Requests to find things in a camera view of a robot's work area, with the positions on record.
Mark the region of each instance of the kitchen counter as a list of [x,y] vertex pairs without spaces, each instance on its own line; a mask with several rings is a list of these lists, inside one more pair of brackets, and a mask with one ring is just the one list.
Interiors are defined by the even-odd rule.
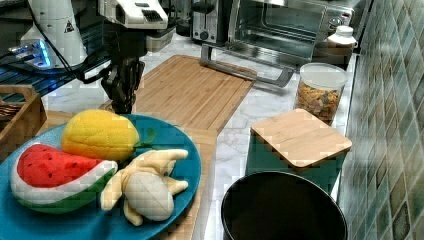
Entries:
[[[193,44],[189,38],[174,35],[172,42],[160,52],[148,53],[142,57],[141,60],[146,63],[143,75],[174,55],[200,57],[200,50],[201,46]],[[281,71],[269,66],[263,66],[259,63],[238,59],[220,51],[214,51],[213,59],[232,64],[236,63],[238,66],[255,70],[258,75],[274,79]],[[354,66],[354,60],[355,58],[352,58],[352,63],[349,65],[349,81],[344,88],[336,118],[333,122],[333,127],[343,135],[346,131],[353,82],[352,66]],[[209,199],[211,201],[211,207],[209,209],[205,239],[222,239],[223,229],[220,220],[221,201],[231,184],[244,176],[250,126],[254,122],[292,110],[298,82],[298,74],[293,75],[285,88],[256,82],[228,120],[223,130],[219,133],[216,142],[215,158],[211,160],[211,168],[213,168],[211,172],[215,172],[215,182],[213,184],[212,199]],[[78,80],[64,85],[44,96],[42,99],[46,109],[68,113],[99,108],[99,106],[108,101],[99,81],[84,85]],[[333,191],[332,196],[336,198],[336,191]]]

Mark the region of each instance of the plush toy food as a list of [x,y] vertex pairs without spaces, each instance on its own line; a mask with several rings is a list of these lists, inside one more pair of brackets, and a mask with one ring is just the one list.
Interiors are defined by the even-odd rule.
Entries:
[[151,150],[135,158],[118,171],[100,196],[103,210],[111,210],[124,193],[125,217],[135,226],[143,223],[142,215],[153,221],[168,219],[174,211],[173,195],[188,187],[169,174],[175,161],[186,158],[182,149]]
[[70,155],[34,144],[16,161],[11,189],[24,206],[45,213],[67,213],[93,201],[116,173],[115,161]]
[[127,118],[105,110],[85,110],[65,126],[61,147],[69,154],[122,163],[140,140]]

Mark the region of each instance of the glass jar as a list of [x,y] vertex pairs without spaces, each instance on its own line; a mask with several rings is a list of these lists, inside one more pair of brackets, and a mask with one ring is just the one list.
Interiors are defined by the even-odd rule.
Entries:
[[326,63],[308,63],[300,68],[295,108],[313,114],[331,125],[348,80],[346,72]]
[[356,40],[352,36],[353,28],[338,26],[336,33],[314,47],[312,62],[322,62],[347,69]]

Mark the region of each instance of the tile wall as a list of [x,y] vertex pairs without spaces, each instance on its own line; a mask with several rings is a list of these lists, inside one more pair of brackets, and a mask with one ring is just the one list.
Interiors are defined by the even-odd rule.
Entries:
[[424,239],[424,0],[374,0],[339,204],[349,239]]

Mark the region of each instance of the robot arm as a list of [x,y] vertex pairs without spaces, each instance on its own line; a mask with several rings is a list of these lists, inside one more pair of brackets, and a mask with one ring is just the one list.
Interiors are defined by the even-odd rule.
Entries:
[[71,0],[28,0],[34,26],[21,39],[23,51],[15,51],[15,55],[21,59],[36,56],[26,63],[42,71],[65,68],[85,83],[101,79],[114,111],[131,113],[144,70],[139,58],[148,51],[149,34],[168,28],[168,17],[158,0],[95,1],[105,17],[104,50],[111,58],[111,64],[97,76],[86,80],[81,74],[96,57],[85,52]]
[[166,29],[168,16],[158,0],[98,0],[99,13],[131,29]]

